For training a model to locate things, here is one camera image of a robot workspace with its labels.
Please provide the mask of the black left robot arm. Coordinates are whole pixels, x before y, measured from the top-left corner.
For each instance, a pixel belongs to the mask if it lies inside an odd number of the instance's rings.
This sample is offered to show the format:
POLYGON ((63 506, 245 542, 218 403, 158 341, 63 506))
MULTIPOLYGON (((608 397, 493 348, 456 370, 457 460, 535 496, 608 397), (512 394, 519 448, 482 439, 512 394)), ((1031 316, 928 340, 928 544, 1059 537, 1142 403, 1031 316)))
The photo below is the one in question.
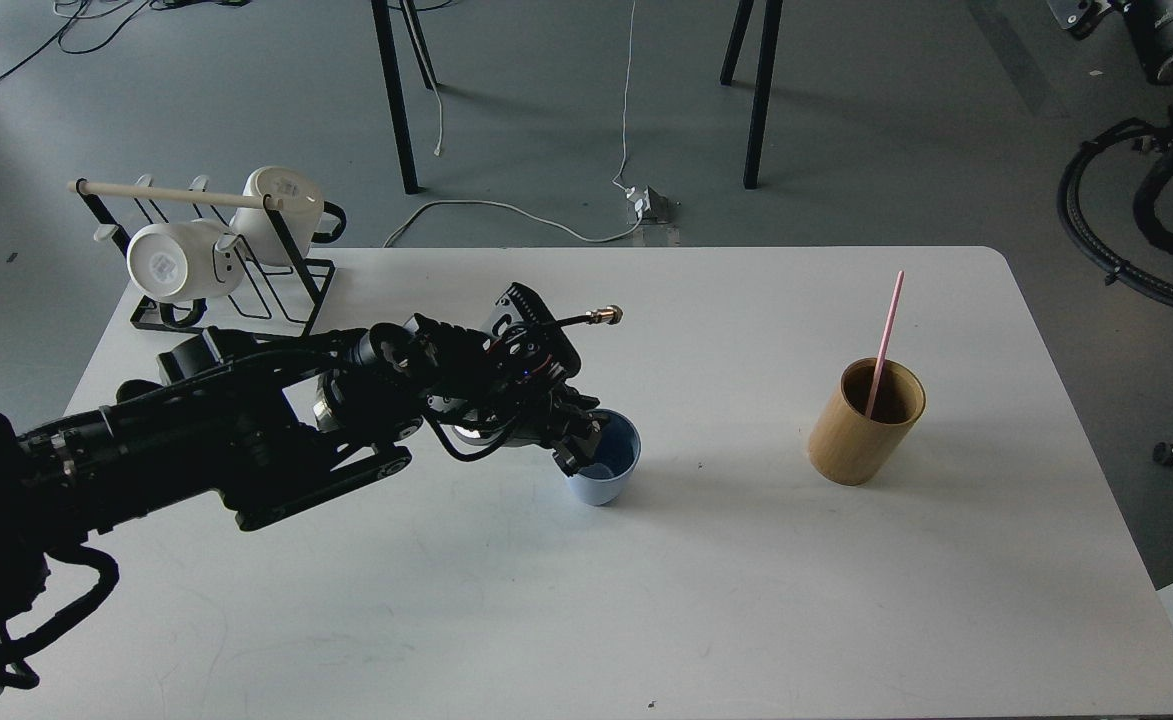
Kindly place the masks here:
POLYGON ((274 341, 210 327, 115 405, 27 433, 0 413, 0 697, 38 687, 29 657, 118 584, 89 534, 203 493, 252 532, 402 471, 423 427, 462 462, 533 444, 567 475, 594 466, 609 421, 569 386, 567 328, 621 318, 555 318, 516 281, 480 330, 420 314, 274 341))

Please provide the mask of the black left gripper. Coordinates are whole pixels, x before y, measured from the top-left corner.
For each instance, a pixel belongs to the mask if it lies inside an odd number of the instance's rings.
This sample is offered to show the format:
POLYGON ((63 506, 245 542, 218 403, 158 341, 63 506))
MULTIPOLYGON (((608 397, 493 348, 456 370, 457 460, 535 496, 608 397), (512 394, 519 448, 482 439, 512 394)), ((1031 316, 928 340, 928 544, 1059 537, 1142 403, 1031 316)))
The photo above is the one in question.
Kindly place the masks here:
POLYGON ((550 448, 567 477, 595 464, 609 417, 586 410, 569 386, 581 356, 567 328, 586 314, 557 318, 540 293, 513 283, 479 330, 416 313, 411 318, 411 386, 416 427, 445 427, 481 448, 550 448))

